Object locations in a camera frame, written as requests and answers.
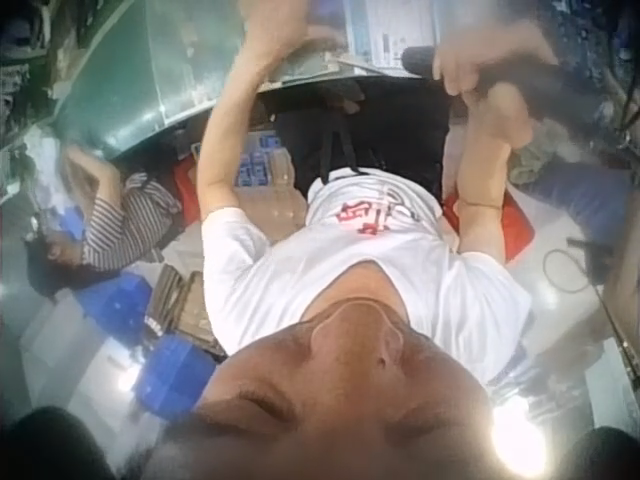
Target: paper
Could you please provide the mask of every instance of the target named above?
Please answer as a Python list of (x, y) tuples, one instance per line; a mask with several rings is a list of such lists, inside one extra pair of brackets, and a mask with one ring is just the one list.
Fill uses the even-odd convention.
[(344, 0), (349, 51), (389, 73), (407, 47), (435, 44), (429, 0)]

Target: red bag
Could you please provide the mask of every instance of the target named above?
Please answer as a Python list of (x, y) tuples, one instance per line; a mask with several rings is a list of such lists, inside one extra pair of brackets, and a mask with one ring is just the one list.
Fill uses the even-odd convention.
[[(460, 233), (460, 220), (454, 211), (458, 194), (454, 193), (444, 202), (444, 216), (453, 229)], [(535, 231), (518, 203), (509, 192), (504, 197), (502, 228), (507, 262), (516, 258), (535, 238)]]
[(182, 202), (182, 213), (184, 215), (185, 228), (200, 220), (200, 205), (196, 187), (189, 177), (189, 172), (196, 166), (192, 155), (185, 157), (173, 169), (173, 176), (178, 186), (180, 201)]

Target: wall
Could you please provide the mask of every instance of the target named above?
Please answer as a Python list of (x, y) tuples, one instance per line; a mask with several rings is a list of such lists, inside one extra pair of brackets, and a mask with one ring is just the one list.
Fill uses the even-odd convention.
[(31, 289), (26, 277), (22, 237), (33, 213), (29, 198), (21, 193), (0, 212), (0, 414), (3, 421), (11, 421), (31, 409), (20, 338), (46, 300)]

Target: microphone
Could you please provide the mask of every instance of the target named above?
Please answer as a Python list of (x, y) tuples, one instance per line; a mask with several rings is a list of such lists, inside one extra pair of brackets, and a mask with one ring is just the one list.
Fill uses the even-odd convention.
[[(409, 73), (433, 79), (434, 47), (409, 47), (402, 65)], [(521, 55), (480, 69), (478, 91), (486, 94), (500, 82), (518, 87), (530, 114), (548, 117), (582, 135), (596, 135), (613, 116), (613, 104), (589, 80), (531, 55)]]

